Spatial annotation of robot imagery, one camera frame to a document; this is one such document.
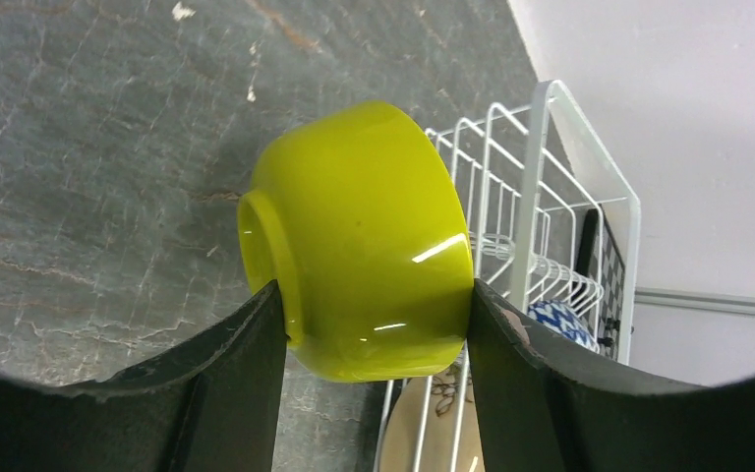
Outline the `beige ceramic bowl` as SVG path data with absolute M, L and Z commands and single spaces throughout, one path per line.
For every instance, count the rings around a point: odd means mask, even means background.
M 392 408 L 384 430 L 379 456 L 380 471 L 413 469 L 422 424 L 426 427 L 419 469 L 450 469 L 460 375 L 461 368 L 452 365 L 433 376 L 429 389 L 425 389 L 424 378 L 414 378 L 406 384 Z M 467 380 L 465 391 L 456 469 L 475 472 L 485 469 L 471 379 Z

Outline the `yellow bowl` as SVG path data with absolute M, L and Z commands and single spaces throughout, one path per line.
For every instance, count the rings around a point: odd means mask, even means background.
M 253 292 L 275 282 L 288 348 L 332 382 L 424 377 L 466 339 L 468 225 L 423 129 L 366 101 L 286 132 L 237 206 Z

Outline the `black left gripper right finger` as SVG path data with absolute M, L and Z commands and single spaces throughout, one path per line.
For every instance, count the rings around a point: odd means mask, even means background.
M 755 471 L 755 377 L 701 386 L 625 366 L 482 281 L 467 340 L 490 471 Z

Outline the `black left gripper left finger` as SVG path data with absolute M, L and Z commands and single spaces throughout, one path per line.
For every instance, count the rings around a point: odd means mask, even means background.
M 0 471 L 268 471 L 285 357 L 270 282 L 218 324 L 103 382 L 0 374 Z

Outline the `blue patterned bowl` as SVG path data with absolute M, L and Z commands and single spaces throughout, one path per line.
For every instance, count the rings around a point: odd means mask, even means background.
M 558 300 L 538 301 L 529 306 L 527 316 L 572 342 L 601 353 L 601 347 L 588 325 L 568 304 Z

